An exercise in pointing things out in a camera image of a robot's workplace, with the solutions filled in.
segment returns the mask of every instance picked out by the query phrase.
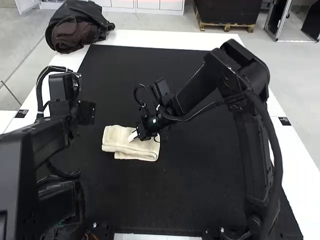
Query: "black cable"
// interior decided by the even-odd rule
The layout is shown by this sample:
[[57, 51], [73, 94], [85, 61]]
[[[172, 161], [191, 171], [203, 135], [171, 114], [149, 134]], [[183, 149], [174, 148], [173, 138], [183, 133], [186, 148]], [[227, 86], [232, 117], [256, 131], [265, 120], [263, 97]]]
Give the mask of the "black cable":
[[194, 117], [199, 116], [200, 114], [203, 114], [203, 113], [205, 113], [206, 111], [208, 111], [208, 110], [210, 110], [212, 108], [224, 105], [226, 102], [236, 100], [240, 96], [242, 96], [241, 93], [236, 94], [236, 95], [232, 95], [232, 96], [229, 96], [229, 97], [221, 98], [221, 99], [219, 99], [217, 101], [213, 101], [213, 102], [209, 103], [208, 105], [204, 106], [203, 108], [201, 108], [197, 112], [195, 112], [193, 114], [192, 113], [186, 114], [183, 117], [172, 116], [172, 115], [167, 114], [162, 106], [159, 107], [158, 111], [161, 113], [161, 115], [165, 119], [168, 119], [168, 120], [171, 120], [171, 121], [176, 121], [176, 122], [187, 122], [187, 121], [190, 121], [191, 119], [193, 119]]
[[36, 182], [36, 184], [37, 184], [38, 188], [40, 188], [45, 184], [52, 183], [52, 182], [62, 182], [64, 180], [65, 179], [60, 176], [50, 174], [50, 175], [45, 176], [44, 178], [41, 178], [40, 180], [38, 180]]
[[50, 160], [46, 163], [46, 166], [48, 170], [53, 173], [54, 175], [57, 175], [58, 177], [61, 177], [63, 179], [78, 179], [81, 176], [82, 171], [79, 170], [77, 172], [65, 172], [57, 169], [55, 166], [52, 165]]
[[153, 137], [153, 141], [155, 141], [156, 143], [160, 143], [159, 141], [157, 141], [156, 136]]
[[43, 111], [46, 110], [47, 106], [49, 105], [50, 101], [47, 101], [44, 105], [43, 105]]
[[253, 91], [245, 90], [244, 95], [253, 103], [257, 113], [261, 116], [265, 129], [268, 134], [270, 145], [274, 156], [274, 172], [273, 172], [273, 184], [269, 194], [269, 203], [266, 209], [266, 215], [263, 219], [263, 224], [260, 232], [260, 240], [267, 240], [269, 232], [273, 227], [273, 223], [277, 218], [277, 205], [279, 201], [279, 195], [281, 191], [282, 177], [283, 177], [283, 161], [282, 154], [279, 145], [279, 141], [276, 135], [276, 131], [270, 115], [267, 111], [267, 107], [262, 103], [260, 97]]
[[245, 239], [251, 237], [251, 235], [252, 235], [251, 232], [248, 231], [245, 234], [243, 234], [240, 238], [238, 238], [238, 240], [245, 240]]
[[43, 103], [43, 98], [42, 98], [42, 84], [45, 79], [45, 77], [51, 73], [51, 72], [59, 72], [59, 73], [73, 73], [72, 70], [62, 67], [62, 66], [47, 66], [44, 68], [37, 80], [36, 80], [36, 86], [35, 86], [35, 93], [36, 93], [36, 100], [38, 104], [38, 113], [36, 115], [36, 118], [43, 118], [44, 117], [44, 103]]
[[134, 90], [133, 90], [133, 97], [134, 97], [134, 100], [140, 105], [140, 107], [145, 107], [145, 106], [146, 106], [146, 103], [143, 102], [143, 101], [141, 101], [141, 100], [138, 98], [137, 93], [138, 93], [138, 90], [139, 90], [139, 89], [145, 89], [145, 90], [147, 90], [147, 92], [149, 93], [150, 98], [152, 99], [152, 102], [153, 102], [155, 108], [159, 105], [158, 101], [155, 99], [154, 95], [150, 92], [149, 88], [146, 87], [144, 84], [139, 83], [139, 85], [136, 86], [136, 87], [134, 88]]

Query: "black case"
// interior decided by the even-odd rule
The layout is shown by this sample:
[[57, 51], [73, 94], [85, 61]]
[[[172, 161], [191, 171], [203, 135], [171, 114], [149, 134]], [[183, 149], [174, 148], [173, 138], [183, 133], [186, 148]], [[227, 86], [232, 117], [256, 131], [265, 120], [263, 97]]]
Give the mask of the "black case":
[[262, 0], [194, 0], [201, 21], [214, 24], [255, 24]]

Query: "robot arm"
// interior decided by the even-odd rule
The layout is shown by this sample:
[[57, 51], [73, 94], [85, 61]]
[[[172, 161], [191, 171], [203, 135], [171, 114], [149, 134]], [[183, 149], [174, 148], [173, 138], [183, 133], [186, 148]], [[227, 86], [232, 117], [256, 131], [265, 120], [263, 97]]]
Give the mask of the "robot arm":
[[61, 220], [76, 224], [75, 239], [83, 237], [80, 172], [57, 177], [49, 186], [45, 184], [48, 178], [38, 183], [36, 179], [37, 168], [70, 145], [78, 125], [94, 123], [95, 103], [78, 99], [80, 82], [81, 76], [73, 72], [50, 75], [50, 117], [40, 113], [34, 124], [0, 135], [0, 239], [40, 239]]
[[[164, 79], [152, 86], [140, 84], [134, 91], [139, 103], [140, 121], [129, 141], [155, 137], [163, 128], [186, 122], [214, 107], [227, 105], [236, 123], [245, 175], [245, 213], [248, 231], [237, 235], [221, 226], [222, 240], [268, 240], [280, 211], [279, 190], [282, 182], [282, 157], [277, 136], [267, 112], [270, 73], [260, 59], [231, 39], [210, 51], [204, 63], [187, 84], [175, 95]], [[137, 97], [137, 90], [149, 91], [156, 113], [150, 114], [146, 104]], [[192, 110], [211, 92], [218, 89], [222, 99], [197, 112]], [[274, 154], [270, 160], [269, 142]]]

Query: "folded towel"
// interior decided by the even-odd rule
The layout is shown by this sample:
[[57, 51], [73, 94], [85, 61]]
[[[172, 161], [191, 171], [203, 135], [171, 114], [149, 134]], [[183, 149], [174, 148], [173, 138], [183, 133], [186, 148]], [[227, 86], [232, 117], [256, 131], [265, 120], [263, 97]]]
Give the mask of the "folded towel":
[[128, 136], [134, 130], [133, 127], [120, 125], [106, 126], [102, 137], [102, 151], [114, 153], [115, 159], [156, 161], [160, 150], [160, 136], [148, 141], [136, 138], [129, 142]]

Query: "wooden pallet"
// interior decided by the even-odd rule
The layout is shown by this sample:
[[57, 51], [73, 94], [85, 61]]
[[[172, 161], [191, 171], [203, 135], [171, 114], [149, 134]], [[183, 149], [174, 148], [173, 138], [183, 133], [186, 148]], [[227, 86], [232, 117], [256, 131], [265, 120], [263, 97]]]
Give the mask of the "wooden pallet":
[[195, 18], [198, 22], [200, 31], [204, 31], [206, 26], [223, 26], [224, 27], [224, 31], [225, 32], [229, 32], [230, 27], [242, 27], [242, 28], [246, 28], [246, 30], [248, 31], [248, 33], [253, 33], [254, 32], [254, 28], [255, 28], [255, 24], [237, 24], [237, 23], [211, 23], [211, 22], [203, 22], [201, 21], [198, 9], [196, 7], [195, 4], [193, 4], [193, 9], [195, 12]]

